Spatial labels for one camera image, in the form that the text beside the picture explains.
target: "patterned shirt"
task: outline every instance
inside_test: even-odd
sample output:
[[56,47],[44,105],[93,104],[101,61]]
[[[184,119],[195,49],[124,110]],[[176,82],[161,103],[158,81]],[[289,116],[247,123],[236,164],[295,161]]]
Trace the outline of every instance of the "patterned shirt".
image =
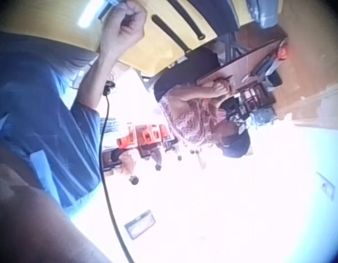
[[[181,87],[177,85],[169,92]],[[225,118],[225,111],[216,109],[207,99],[192,99],[187,101],[189,110],[174,119],[168,102],[169,92],[161,98],[159,104],[175,136],[196,147],[212,144],[211,127]]]

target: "hand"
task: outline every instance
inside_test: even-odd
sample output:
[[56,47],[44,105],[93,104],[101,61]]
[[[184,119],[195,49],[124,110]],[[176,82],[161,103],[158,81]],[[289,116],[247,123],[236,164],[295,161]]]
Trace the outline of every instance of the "hand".
[[222,81],[215,81],[211,87],[211,91],[215,97],[225,96],[229,94],[229,85],[226,85],[226,83]]
[[121,56],[144,36],[146,10],[134,1],[117,5],[104,22],[100,56]]

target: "workbench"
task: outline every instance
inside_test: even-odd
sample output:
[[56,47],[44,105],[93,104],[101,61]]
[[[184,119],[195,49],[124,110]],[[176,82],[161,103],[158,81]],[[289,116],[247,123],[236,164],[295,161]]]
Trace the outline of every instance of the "workbench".
[[[187,0],[178,0],[198,27],[205,39],[198,40],[184,19],[167,0],[138,0],[147,10],[145,37],[128,50],[120,61],[148,76],[153,76],[182,56],[184,51],[151,20],[157,14],[191,49],[216,38],[214,30]],[[20,0],[10,1],[0,16],[0,30],[60,41],[96,51],[102,31],[102,23],[94,19],[87,28],[77,24],[89,0]],[[252,21],[246,0],[232,0],[239,25]],[[279,12],[283,0],[279,0]]]

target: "wooden table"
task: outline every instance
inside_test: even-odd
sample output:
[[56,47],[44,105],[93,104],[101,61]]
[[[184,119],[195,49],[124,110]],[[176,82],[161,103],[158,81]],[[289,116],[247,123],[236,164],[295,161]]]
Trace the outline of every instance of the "wooden table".
[[257,49],[251,50],[229,64],[217,68],[217,70],[211,72],[208,76],[203,76],[197,81],[197,84],[203,85],[216,79],[225,79],[233,76],[235,88],[239,89],[253,81],[260,81],[258,77],[248,77],[242,82],[243,78],[255,69],[264,58],[278,49],[280,42],[281,40],[279,39],[274,40]]
[[[198,40],[183,18],[167,0],[137,0],[148,11],[145,37],[121,59],[142,72],[153,76],[184,55],[183,50],[161,31],[151,20],[153,14],[160,16],[168,26],[195,49],[216,37],[215,32],[187,0],[178,0],[206,35]],[[0,30],[22,35],[37,36],[95,51],[99,44],[102,24],[94,19],[88,28],[80,28],[77,21],[89,0],[19,0],[9,1],[0,16]],[[232,0],[239,24],[252,21],[246,0]],[[279,0],[279,11],[283,0]]]

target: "hanging tool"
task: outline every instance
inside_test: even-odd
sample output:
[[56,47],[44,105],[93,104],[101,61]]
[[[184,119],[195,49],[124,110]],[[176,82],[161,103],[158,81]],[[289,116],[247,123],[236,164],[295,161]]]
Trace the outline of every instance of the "hanging tool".
[[191,27],[191,29],[195,32],[198,40],[203,40],[206,36],[201,32],[198,28],[195,21],[191,18],[191,16],[187,13],[187,11],[182,7],[182,5],[177,0],[167,0],[171,6],[174,7],[176,12],[178,12],[182,18],[186,21],[187,24]]
[[152,16],[152,21],[164,31],[175,43],[181,47],[181,49],[186,53],[189,53],[191,49],[181,40],[181,38],[175,34],[175,32],[157,15]]

